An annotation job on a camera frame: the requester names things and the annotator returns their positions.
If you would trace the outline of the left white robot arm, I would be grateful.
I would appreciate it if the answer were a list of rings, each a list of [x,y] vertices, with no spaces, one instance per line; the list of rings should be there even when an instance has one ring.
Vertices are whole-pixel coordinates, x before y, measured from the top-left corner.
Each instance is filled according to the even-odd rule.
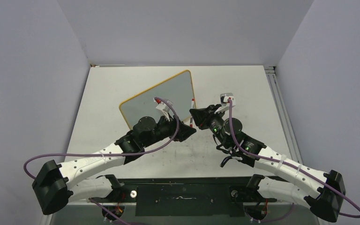
[[[176,119],[161,116],[156,122],[145,116],[116,142],[73,161],[57,164],[50,160],[43,164],[32,188],[44,215],[63,209],[69,202],[87,198],[106,198],[115,202],[121,195],[121,184],[114,175],[92,178],[106,169],[128,164],[145,153],[145,148],[163,139],[182,142],[196,129]]]

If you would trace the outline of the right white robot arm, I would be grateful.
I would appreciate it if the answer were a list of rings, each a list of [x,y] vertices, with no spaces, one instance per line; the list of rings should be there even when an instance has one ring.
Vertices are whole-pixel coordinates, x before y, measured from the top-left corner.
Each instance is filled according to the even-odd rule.
[[[217,149],[228,154],[229,159],[252,168],[270,172],[283,181],[273,180],[255,174],[246,188],[249,199],[273,198],[296,203],[308,208],[315,216],[335,223],[346,194],[341,173],[324,172],[309,168],[274,151],[263,142],[242,131],[242,123],[234,117],[224,120],[223,105],[209,105],[206,108],[190,109],[195,124],[200,130],[209,129]]]

